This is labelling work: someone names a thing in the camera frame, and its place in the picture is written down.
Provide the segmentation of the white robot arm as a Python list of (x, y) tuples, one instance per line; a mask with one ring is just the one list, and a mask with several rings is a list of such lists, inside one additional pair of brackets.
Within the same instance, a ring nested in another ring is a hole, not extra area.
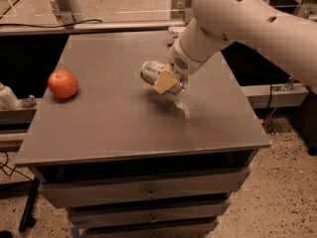
[(264, 0), (192, 0), (192, 19), (167, 54), (154, 89), (164, 93), (238, 42), (317, 92), (317, 23)]

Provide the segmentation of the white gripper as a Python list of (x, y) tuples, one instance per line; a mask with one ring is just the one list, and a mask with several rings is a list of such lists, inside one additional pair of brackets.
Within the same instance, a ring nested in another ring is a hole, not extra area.
[(166, 65), (154, 84), (154, 90), (162, 94), (173, 88), (180, 81), (180, 76), (195, 73), (212, 56), (209, 42), (186, 41), (183, 37), (176, 39), (167, 53)]

